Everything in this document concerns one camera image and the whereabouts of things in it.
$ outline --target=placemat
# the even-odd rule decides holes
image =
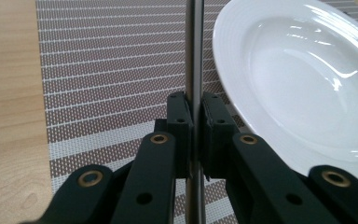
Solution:
[[[205,0],[205,91],[219,94],[242,131],[213,63],[216,17],[228,0]],[[358,20],[353,1],[329,0]],[[53,192],[75,169],[116,170],[133,160],[166,97],[185,85],[186,0],[36,0]],[[224,180],[205,182],[207,223],[236,223]],[[178,180],[175,223],[185,223]]]

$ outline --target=wooden table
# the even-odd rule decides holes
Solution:
[[[52,197],[40,71],[34,0],[0,0],[0,224],[39,218]]]

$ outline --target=white plate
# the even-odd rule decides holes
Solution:
[[[232,0],[213,31],[231,103],[294,170],[358,177],[358,22],[312,0]]]

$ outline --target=metal rod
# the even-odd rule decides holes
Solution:
[[[199,160],[203,66],[203,0],[186,2],[186,99],[194,123],[190,178],[186,181],[186,223],[205,223],[203,171]]]

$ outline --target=woven placemat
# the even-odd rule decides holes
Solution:
[[[228,0],[205,0],[204,89],[219,94],[212,54],[216,17]],[[358,20],[353,1],[325,1]],[[75,169],[116,170],[133,160],[166,97],[185,85],[186,1],[36,0],[53,192]],[[236,223],[223,180],[206,183],[208,223]],[[184,223],[177,181],[175,223]]]

